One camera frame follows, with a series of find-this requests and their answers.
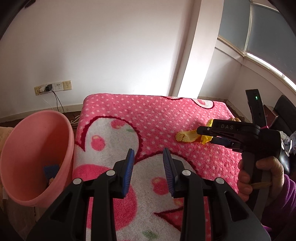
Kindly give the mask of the purple sleeve forearm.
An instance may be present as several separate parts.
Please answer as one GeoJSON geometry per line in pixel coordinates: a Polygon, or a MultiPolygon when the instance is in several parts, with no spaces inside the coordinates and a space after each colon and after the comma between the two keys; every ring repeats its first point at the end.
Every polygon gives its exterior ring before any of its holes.
{"type": "Polygon", "coordinates": [[[279,196],[265,208],[261,219],[272,240],[295,238],[295,182],[284,177],[279,196]]]}

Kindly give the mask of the right hand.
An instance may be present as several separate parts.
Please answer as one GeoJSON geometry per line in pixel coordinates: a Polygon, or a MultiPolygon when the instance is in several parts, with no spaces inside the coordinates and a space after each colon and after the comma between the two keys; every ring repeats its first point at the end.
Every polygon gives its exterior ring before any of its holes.
{"type": "MultiPolygon", "coordinates": [[[[264,171],[270,171],[271,173],[272,185],[271,190],[269,191],[268,201],[266,203],[266,205],[269,205],[278,197],[283,189],[283,185],[285,183],[283,166],[277,158],[268,157],[257,161],[256,167],[264,171]]],[[[250,175],[244,171],[243,160],[239,161],[238,169],[238,195],[244,202],[246,202],[249,199],[249,195],[252,193],[252,186],[250,185],[250,175]]]]}

